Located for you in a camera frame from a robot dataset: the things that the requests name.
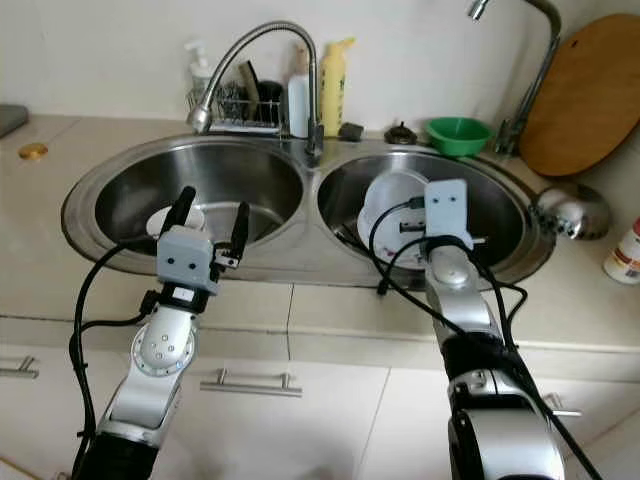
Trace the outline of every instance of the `stainless steel sink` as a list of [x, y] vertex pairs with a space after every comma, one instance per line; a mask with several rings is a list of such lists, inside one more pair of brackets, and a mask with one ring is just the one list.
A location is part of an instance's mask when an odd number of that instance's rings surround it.
[[[374, 140], [326, 141], [317, 167], [305, 167], [305, 159], [304, 140], [188, 136], [151, 142], [82, 178], [63, 206], [63, 230], [76, 250], [97, 259], [117, 240], [144, 233], [151, 214], [193, 185], [217, 240], [229, 237], [237, 203], [251, 204], [252, 243], [228, 277], [373, 286], [377, 272], [350, 233], [376, 175], [412, 168], [431, 180], [468, 182], [470, 230], [488, 239], [478, 251], [500, 280], [532, 274], [553, 250], [554, 237], [527, 211], [533, 192], [489, 161], [452, 160], [425, 147]], [[125, 251], [109, 266], [153, 274], [153, 244]], [[408, 286], [424, 284], [417, 272], [398, 270], [396, 276]]]

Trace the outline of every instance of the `kitchen countertop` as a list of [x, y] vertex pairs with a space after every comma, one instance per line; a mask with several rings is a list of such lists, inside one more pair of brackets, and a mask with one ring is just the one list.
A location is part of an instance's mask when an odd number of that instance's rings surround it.
[[[29, 335], [45, 335], [39, 331], [44, 327], [36, 327], [42, 321], [29, 319], [48, 319], [49, 327], [66, 328], [73, 318], [77, 291], [91, 267], [67, 244], [60, 228], [60, 207], [74, 183], [126, 148], [181, 133], [188, 129], [179, 121], [34, 116], [0, 140], [0, 338], [24, 343]], [[47, 144], [49, 153], [39, 161], [21, 160], [20, 146], [36, 141]], [[534, 190], [546, 185], [518, 158], [492, 160]], [[640, 290], [617, 284], [601, 269], [616, 241], [612, 235], [594, 242], [558, 239], [551, 259], [521, 282], [530, 294], [514, 325], [523, 348], [640, 354]], [[155, 285], [151, 277], [104, 270], [89, 295], [86, 317], [133, 316], [144, 291]], [[505, 292], [507, 304], [513, 298]], [[220, 338], [233, 336], [229, 342], [239, 342], [240, 351], [255, 354], [273, 347], [278, 357], [299, 352], [298, 357], [315, 359], [323, 342], [331, 356], [331, 349], [336, 355], [350, 350], [345, 345], [351, 340], [353, 345], [393, 341], [394, 349], [422, 345], [437, 353], [432, 326], [425, 320], [393, 293], [378, 298], [365, 288], [227, 280], [219, 297], [209, 302], [202, 325]], [[247, 340], [251, 335], [257, 337]], [[225, 343], [220, 338], [216, 341]], [[260, 338], [272, 345], [265, 346]], [[369, 357], [363, 353], [362, 358]]]

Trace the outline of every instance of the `faucet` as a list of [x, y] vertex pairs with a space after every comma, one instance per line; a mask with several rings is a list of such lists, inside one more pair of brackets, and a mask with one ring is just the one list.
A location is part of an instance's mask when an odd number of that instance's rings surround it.
[[198, 100], [198, 103], [191, 109], [187, 117], [187, 124], [191, 125], [196, 134], [203, 134], [209, 131], [211, 122], [213, 121], [213, 113], [211, 104], [215, 90], [220, 84], [220, 80], [224, 75], [233, 59], [238, 55], [240, 50], [246, 47], [256, 38], [261, 37], [265, 33], [276, 30], [286, 30], [298, 35], [304, 42], [309, 51], [309, 132], [307, 136], [306, 152], [317, 159], [322, 154], [322, 142], [324, 137], [324, 129], [318, 121], [318, 88], [316, 80], [317, 60], [316, 47], [311, 36], [301, 26], [287, 21], [268, 22], [259, 25], [233, 44], [229, 51], [222, 57], [220, 63], [216, 67], [207, 89]]
[[[547, 76], [553, 56], [560, 45], [560, 30], [562, 29], [560, 13], [551, 2], [548, 0], [524, 1], [533, 5], [547, 16], [547, 19], [551, 24], [551, 41], [547, 48], [547, 53], [544, 56], [544, 60], [542, 61], [542, 66], [538, 71], [538, 75], [536, 75], [535, 80], [527, 89], [527, 93], [525, 93], [522, 98], [520, 105], [518, 105], [518, 109], [516, 110], [513, 120], [505, 119], [500, 125], [494, 149], [497, 153], [506, 153], [508, 155], [511, 155], [518, 146], [520, 136], [524, 131], [524, 127], [527, 125], [527, 119], [531, 112], [531, 108], [533, 107], [533, 101], [538, 95], [542, 81]], [[489, 3], [489, 0], [474, 0], [471, 8], [469, 9], [469, 17], [474, 21], [480, 20], [487, 3]]]

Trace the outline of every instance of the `yellow bottle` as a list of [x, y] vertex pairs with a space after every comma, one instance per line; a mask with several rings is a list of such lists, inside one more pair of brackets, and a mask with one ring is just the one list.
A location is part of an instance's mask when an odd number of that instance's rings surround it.
[[350, 37], [330, 43], [320, 66], [320, 121], [325, 137], [337, 137], [342, 125], [342, 102], [347, 64], [344, 52], [356, 41]]

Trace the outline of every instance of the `gold lid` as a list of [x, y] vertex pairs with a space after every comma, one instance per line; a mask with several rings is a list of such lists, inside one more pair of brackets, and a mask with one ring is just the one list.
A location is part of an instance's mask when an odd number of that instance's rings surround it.
[[47, 154], [49, 149], [44, 143], [30, 143], [18, 150], [18, 155], [23, 160], [38, 160]]

